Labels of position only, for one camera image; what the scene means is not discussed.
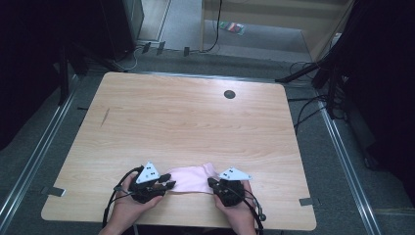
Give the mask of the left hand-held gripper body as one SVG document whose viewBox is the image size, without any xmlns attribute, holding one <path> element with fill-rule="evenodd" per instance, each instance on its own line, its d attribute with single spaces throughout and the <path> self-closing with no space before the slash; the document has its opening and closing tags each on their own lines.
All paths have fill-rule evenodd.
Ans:
<svg viewBox="0 0 415 235">
<path fill-rule="evenodd" d="M 140 204 L 146 204 L 157 196 L 163 196 L 163 185 L 157 186 L 161 175 L 152 162 L 147 162 L 138 169 L 138 174 L 132 179 L 128 191 L 131 197 Z"/>
</svg>

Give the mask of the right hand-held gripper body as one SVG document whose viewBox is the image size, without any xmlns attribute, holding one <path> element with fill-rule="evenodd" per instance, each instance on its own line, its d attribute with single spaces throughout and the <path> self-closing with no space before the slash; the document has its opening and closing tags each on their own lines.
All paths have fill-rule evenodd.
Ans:
<svg viewBox="0 0 415 235">
<path fill-rule="evenodd" d="M 249 174 L 235 167 L 229 167 L 218 175 L 218 179 L 216 179 L 219 182 L 218 187 L 211 189 L 225 207 L 233 207 L 245 199 L 245 189 L 242 185 L 242 180 L 251 179 L 252 177 Z"/>
</svg>

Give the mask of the pale pink sock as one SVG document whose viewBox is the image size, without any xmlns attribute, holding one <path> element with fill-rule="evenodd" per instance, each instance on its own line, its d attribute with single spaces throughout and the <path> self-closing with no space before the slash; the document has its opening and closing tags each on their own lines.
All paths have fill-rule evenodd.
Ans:
<svg viewBox="0 0 415 235">
<path fill-rule="evenodd" d="M 208 186 L 208 179 L 215 178 L 217 171 L 212 163 L 172 168 L 168 172 L 170 179 L 175 182 L 172 191 L 176 193 L 207 193 L 212 189 Z"/>
</svg>

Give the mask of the person's right hand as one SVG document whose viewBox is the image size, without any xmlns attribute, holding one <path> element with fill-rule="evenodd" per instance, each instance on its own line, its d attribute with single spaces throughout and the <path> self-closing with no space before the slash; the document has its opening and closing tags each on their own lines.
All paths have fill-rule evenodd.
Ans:
<svg viewBox="0 0 415 235">
<path fill-rule="evenodd" d="M 255 208 L 255 205 L 254 201 L 249 196 L 252 188 L 248 180 L 243 180 L 242 185 L 245 189 L 245 200 L 248 202 L 247 204 L 241 202 L 237 206 L 225 207 L 218 196 L 213 196 L 216 207 L 225 214 L 231 227 L 239 233 L 254 228 L 254 216 L 250 208 Z"/>
</svg>

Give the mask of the person's left hand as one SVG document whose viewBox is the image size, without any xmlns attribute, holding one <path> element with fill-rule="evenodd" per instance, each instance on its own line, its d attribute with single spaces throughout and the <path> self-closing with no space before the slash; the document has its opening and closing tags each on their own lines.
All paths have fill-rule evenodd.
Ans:
<svg viewBox="0 0 415 235">
<path fill-rule="evenodd" d="M 133 177 L 133 174 L 128 175 L 121 184 L 121 190 L 115 195 L 114 207 L 109 224 L 114 225 L 119 230 L 133 225 L 143 213 L 154 208 L 163 199 L 163 196 L 156 196 L 145 204 L 135 201 L 126 193 Z"/>
</svg>

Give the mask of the black stand leg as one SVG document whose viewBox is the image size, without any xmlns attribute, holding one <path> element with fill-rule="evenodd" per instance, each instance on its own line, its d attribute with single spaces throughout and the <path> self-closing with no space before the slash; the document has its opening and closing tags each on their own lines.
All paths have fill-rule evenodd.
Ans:
<svg viewBox="0 0 415 235">
<path fill-rule="evenodd" d="M 321 68 L 323 65 L 325 64 L 324 60 L 320 60 L 318 62 L 314 62 L 314 63 L 305 63 L 305 67 L 302 68 L 301 70 L 298 70 L 286 77 L 283 78 L 276 78 L 275 81 L 279 82 L 279 83 L 288 83 L 291 81 L 294 81 L 298 78 L 300 78 L 301 76 L 304 76 L 312 71 L 315 71 L 319 68 Z"/>
</svg>

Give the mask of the colourful packet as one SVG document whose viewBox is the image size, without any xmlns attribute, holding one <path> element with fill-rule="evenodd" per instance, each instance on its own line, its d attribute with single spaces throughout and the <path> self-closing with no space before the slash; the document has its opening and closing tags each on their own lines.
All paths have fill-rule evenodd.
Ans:
<svg viewBox="0 0 415 235">
<path fill-rule="evenodd" d="M 243 35 L 245 32 L 245 26 L 240 23 L 232 23 L 232 22 L 220 22 L 219 27 L 226 31 L 236 33 L 238 35 Z"/>
</svg>

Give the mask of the dark cabinet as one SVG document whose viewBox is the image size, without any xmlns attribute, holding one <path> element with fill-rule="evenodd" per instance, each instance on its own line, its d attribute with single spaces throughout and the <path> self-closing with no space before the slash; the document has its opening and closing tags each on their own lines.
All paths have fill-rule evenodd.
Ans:
<svg viewBox="0 0 415 235">
<path fill-rule="evenodd" d="M 100 0 L 110 39 L 110 57 L 121 60 L 136 48 L 144 10 L 142 0 Z"/>
</svg>

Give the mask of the dark curtain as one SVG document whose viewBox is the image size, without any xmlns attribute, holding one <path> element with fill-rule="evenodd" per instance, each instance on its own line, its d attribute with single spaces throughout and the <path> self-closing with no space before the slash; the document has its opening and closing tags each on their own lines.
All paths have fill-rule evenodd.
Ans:
<svg viewBox="0 0 415 235">
<path fill-rule="evenodd" d="M 58 87 L 87 72 L 78 41 L 93 0 L 0 0 L 0 151 Z"/>
<path fill-rule="evenodd" d="M 415 0 L 355 0 L 335 48 L 368 165 L 415 207 Z"/>
</svg>

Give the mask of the wooden board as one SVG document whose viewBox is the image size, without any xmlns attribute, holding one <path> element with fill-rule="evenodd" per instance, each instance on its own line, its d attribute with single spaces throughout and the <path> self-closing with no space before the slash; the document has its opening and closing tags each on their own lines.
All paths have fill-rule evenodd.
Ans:
<svg viewBox="0 0 415 235">
<path fill-rule="evenodd" d="M 300 29 L 312 61 L 320 60 L 346 24 L 355 0 L 202 0 L 200 49 L 205 21 L 218 20 Z"/>
</svg>

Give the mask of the metal floor rail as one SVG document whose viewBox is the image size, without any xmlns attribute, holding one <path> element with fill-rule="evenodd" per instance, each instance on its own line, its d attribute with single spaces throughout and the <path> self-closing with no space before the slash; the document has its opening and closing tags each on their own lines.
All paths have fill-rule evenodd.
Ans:
<svg viewBox="0 0 415 235">
<path fill-rule="evenodd" d="M 322 118 L 328 133 L 332 139 L 335 151 L 342 166 L 350 193 L 355 202 L 361 221 L 367 235 L 383 235 L 382 229 L 369 203 L 366 193 L 349 158 L 346 146 L 336 126 L 325 109 L 324 103 L 319 101 L 318 106 L 322 109 Z"/>
<path fill-rule="evenodd" d="M 5 201 L 0 206 L 0 235 L 3 235 L 9 224 L 13 220 L 13 217 L 19 208 L 23 197 L 33 180 L 34 175 L 40 168 L 40 165 L 46 155 L 49 146 L 55 138 L 57 131 L 59 130 L 68 110 L 72 103 L 74 94 L 82 81 L 79 75 L 74 75 L 69 80 L 69 95 L 62 105 L 59 105 L 45 130 L 43 131 L 39 141 L 37 142 L 33 152 L 30 154 L 28 161 L 26 162 L 22 172 L 8 193 Z"/>
</svg>

